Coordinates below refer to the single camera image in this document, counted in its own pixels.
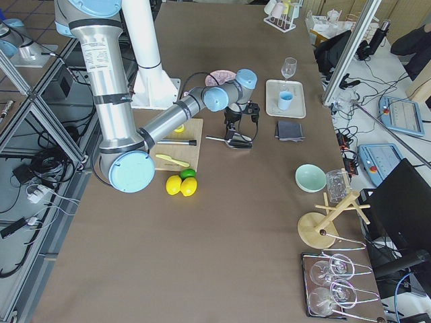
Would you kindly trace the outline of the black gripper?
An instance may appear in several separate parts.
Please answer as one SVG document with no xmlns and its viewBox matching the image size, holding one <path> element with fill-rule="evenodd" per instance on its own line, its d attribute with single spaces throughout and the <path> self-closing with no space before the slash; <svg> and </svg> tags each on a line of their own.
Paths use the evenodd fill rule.
<svg viewBox="0 0 431 323">
<path fill-rule="evenodd" d="M 233 110 L 227 107 L 224 110 L 224 123 L 226 125 L 226 134 L 224 139 L 226 141 L 231 141 L 235 137 L 236 128 L 235 123 L 240 122 L 243 115 L 249 115 L 253 123 L 256 124 L 256 127 L 259 123 L 259 113 L 260 108 L 257 103 L 248 102 L 246 104 L 234 104 L 234 107 L 237 107 L 237 110 Z"/>
</svg>

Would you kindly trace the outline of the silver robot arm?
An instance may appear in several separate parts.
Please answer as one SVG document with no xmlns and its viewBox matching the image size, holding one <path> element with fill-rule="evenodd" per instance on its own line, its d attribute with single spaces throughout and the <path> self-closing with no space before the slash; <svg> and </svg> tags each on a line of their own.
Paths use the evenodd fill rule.
<svg viewBox="0 0 431 323">
<path fill-rule="evenodd" d="M 121 192 L 152 181 L 149 150 L 166 135 L 204 108 L 245 108 L 257 84 L 253 71 L 241 69 L 179 98 L 161 65 L 148 1 L 56 1 L 55 23 L 81 45 L 103 135 L 100 169 Z"/>
</svg>

